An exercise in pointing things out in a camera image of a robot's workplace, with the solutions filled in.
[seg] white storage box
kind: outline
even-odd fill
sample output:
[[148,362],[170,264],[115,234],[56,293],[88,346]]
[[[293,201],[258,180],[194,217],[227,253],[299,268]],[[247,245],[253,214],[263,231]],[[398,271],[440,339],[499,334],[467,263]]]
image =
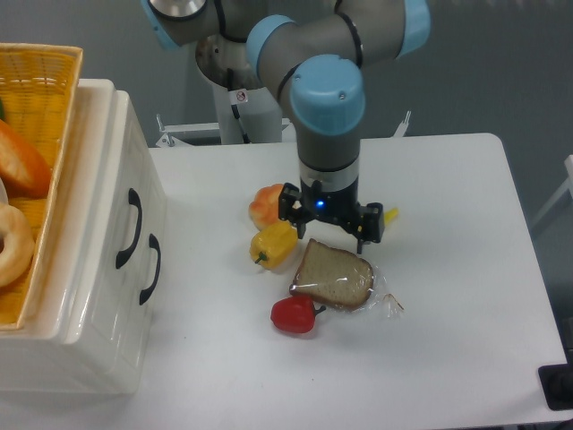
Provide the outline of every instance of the white storage box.
[[166,197],[127,93],[81,80],[47,237],[47,275],[18,331],[0,331],[0,390],[137,389]]

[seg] blue joint cap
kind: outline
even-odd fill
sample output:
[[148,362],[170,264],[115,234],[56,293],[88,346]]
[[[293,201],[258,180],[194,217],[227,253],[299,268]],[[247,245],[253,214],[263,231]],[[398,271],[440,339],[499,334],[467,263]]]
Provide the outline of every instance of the blue joint cap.
[[148,20],[151,22],[151,27],[153,27],[153,31],[155,31],[155,35],[157,36],[161,47],[167,51],[172,51],[179,48],[179,45],[177,45],[175,41],[169,37],[165,29],[159,23],[158,17],[155,16],[155,13],[153,13],[151,10],[151,6],[148,3],[148,0],[141,0],[140,3],[143,11],[147,15]]
[[290,102],[296,118],[313,132],[337,136],[358,126],[366,98],[360,70],[335,55],[314,56],[296,69]]
[[271,15],[257,22],[249,33],[247,60],[257,76],[259,76],[259,57],[267,39],[278,27],[289,22],[294,21],[284,15]]
[[430,36],[432,22],[430,9],[425,0],[404,0],[406,9],[406,27],[404,41],[398,57],[421,47]]

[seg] bagel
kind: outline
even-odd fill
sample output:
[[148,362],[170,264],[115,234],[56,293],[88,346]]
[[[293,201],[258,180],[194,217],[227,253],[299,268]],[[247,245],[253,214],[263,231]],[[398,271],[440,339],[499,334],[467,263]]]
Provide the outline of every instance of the bagel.
[[2,178],[0,178],[0,203],[8,203],[8,194],[6,194]]
[[9,204],[0,203],[0,287],[18,279],[30,265],[34,238],[24,214]]

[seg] black handle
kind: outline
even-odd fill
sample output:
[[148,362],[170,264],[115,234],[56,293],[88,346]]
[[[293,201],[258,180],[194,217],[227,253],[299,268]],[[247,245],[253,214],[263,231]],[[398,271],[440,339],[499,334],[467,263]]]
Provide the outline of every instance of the black handle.
[[115,257],[116,269],[120,269],[132,257],[141,235],[141,219],[143,218],[143,209],[141,208],[140,196],[133,188],[129,189],[128,202],[129,204],[137,208],[137,223],[135,224],[135,235],[133,236],[132,244],[129,245],[127,248],[125,248],[123,251],[117,253],[117,256]]
[[158,252],[158,263],[155,266],[155,276],[153,278],[153,282],[151,282],[151,285],[143,289],[140,293],[140,305],[143,305],[150,299],[153,291],[155,290],[155,287],[158,285],[159,271],[161,271],[161,249],[159,248],[158,239],[153,236],[153,234],[150,234],[150,248],[153,248]]

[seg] yellow basket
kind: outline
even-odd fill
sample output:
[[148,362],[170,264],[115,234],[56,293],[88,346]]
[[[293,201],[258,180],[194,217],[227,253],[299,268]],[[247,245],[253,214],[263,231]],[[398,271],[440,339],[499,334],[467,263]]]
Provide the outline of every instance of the yellow basket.
[[0,99],[5,122],[32,143],[52,168],[46,199],[13,198],[32,226],[36,250],[30,267],[0,288],[0,330],[20,329],[41,290],[47,232],[70,131],[73,98],[80,79],[82,49],[0,43]]

